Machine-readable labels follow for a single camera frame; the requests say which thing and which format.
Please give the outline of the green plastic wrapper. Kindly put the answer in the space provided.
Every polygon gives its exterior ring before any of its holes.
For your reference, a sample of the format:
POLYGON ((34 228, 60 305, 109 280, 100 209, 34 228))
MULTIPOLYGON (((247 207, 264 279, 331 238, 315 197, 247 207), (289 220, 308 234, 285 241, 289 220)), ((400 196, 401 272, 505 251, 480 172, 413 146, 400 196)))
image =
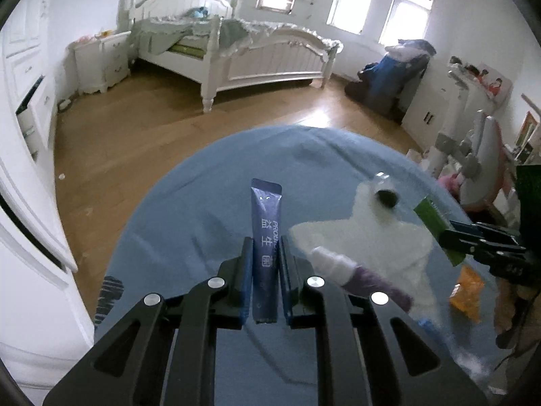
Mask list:
POLYGON ((452 266, 455 267, 461 264, 465 260, 466 255, 443 247, 439 241, 439 237, 445 230, 450 230, 452 225, 447 218, 438 211, 433 201, 430 198, 425 197, 418 203, 414 211, 432 234, 433 238, 438 242, 439 247, 445 252, 452 266))

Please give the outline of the dark blue sachet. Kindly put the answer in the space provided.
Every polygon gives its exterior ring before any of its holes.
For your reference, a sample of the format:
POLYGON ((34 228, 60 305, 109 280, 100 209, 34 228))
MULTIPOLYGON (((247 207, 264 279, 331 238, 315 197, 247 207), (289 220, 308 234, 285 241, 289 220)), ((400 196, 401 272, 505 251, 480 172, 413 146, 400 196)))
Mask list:
POLYGON ((276 323, 278 305, 278 244, 282 213, 282 186, 252 179, 253 239, 252 314, 255 323, 276 323))

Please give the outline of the orange plastic wrapper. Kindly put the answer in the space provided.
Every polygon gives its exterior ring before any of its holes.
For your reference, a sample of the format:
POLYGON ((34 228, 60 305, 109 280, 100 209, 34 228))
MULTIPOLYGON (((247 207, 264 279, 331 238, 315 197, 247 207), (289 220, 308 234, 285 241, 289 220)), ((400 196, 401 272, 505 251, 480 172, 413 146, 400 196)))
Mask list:
POLYGON ((480 295, 485 283, 481 276, 468 265, 460 269, 460 275, 451 295, 448 298, 449 304, 472 320, 480 322, 480 295))

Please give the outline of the pink grey desk chair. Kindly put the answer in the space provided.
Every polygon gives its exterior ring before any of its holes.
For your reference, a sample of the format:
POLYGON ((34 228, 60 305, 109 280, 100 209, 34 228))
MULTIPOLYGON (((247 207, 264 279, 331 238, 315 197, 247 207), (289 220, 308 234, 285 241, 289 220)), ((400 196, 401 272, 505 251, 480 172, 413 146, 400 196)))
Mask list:
POLYGON ((456 128, 443 128, 429 151, 428 173, 466 213, 495 213, 494 201, 504 183, 507 157, 498 121, 482 110, 459 141, 456 128))

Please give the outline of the white study desk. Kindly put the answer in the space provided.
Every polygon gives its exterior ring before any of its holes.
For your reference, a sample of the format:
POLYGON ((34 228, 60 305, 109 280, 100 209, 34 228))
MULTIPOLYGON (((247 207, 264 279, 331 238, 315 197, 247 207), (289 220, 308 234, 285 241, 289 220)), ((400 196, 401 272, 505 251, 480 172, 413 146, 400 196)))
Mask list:
POLYGON ((540 108, 525 94, 521 98, 528 106, 523 125, 511 149, 515 165, 540 164, 540 108))

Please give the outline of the white fluffy plush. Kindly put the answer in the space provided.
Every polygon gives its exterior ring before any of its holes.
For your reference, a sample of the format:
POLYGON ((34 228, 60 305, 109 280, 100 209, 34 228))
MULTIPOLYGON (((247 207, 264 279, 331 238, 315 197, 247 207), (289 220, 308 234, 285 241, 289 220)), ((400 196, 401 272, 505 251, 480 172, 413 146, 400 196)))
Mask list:
POLYGON ((382 291, 415 319, 441 323, 426 267, 433 238, 422 225, 398 219, 371 181, 356 190, 351 216, 305 222, 289 230, 315 273, 357 295, 382 291))

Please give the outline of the white wardrobe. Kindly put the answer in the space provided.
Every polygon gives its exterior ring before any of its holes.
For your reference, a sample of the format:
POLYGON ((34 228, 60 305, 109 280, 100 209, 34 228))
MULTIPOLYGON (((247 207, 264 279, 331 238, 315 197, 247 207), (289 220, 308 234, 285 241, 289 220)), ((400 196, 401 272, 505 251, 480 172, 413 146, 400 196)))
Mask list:
POLYGON ((7 0, 1 18, 1 360, 19 385, 41 391, 94 334, 56 200, 50 1, 7 0))

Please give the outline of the white cabinet dresser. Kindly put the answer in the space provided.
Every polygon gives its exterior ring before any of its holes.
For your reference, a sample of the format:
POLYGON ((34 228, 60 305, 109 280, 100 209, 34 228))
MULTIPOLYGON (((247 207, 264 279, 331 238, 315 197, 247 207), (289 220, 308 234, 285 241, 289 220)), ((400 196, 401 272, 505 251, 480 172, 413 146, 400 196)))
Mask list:
POLYGON ((460 93, 456 80, 448 75, 449 70, 455 71, 468 87, 466 106, 457 121, 457 136, 460 139, 473 129, 474 118, 479 110, 490 115, 495 109, 492 95, 469 71, 461 71, 457 65, 447 68, 430 66, 402 123, 404 130, 421 150, 428 150, 434 144, 449 108, 457 101, 460 93))

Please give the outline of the pile of clothes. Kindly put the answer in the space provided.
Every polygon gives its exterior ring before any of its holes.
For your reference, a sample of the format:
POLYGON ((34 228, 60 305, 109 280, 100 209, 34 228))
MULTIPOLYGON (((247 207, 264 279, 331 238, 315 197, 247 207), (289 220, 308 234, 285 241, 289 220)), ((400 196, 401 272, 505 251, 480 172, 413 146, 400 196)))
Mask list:
POLYGON ((398 40, 379 62, 367 64, 345 95, 372 112, 401 125, 436 49, 426 40, 398 40))

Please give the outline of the white nightstand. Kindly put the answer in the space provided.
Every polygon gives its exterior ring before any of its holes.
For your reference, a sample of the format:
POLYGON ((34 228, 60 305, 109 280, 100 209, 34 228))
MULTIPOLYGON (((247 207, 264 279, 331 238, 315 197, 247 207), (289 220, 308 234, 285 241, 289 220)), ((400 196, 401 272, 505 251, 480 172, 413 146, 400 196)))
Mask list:
POLYGON ((129 77, 130 34, 125 31, 73 45, 79 94, 106 93, 129 77))

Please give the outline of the white wooden bed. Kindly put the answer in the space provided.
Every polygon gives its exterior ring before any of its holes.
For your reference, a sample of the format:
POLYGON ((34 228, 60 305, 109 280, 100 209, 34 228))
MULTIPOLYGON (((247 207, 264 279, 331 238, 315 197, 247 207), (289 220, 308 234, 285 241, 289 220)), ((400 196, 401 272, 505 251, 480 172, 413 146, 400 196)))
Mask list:
POLYGON ((343 45, 289 23, 246 21, 228 0, 130 0, 138 58, 218 93, 291 81, 326 84, 343 45))

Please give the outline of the white desk leg post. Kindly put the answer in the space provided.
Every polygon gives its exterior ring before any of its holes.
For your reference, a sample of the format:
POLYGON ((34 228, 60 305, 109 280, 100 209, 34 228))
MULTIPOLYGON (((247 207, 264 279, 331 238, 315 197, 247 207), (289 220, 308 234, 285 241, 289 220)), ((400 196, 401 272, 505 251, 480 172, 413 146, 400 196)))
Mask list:
POLYGON ((428 151, 426 172, 435 179, 439 178, 448 157, 458 149, 457 127, 469 97, 464 70, 459 64, 450 65, 447 76, 456 85, 457 95, 449 102, 442 128, 438 132, 434 145, 428 151))

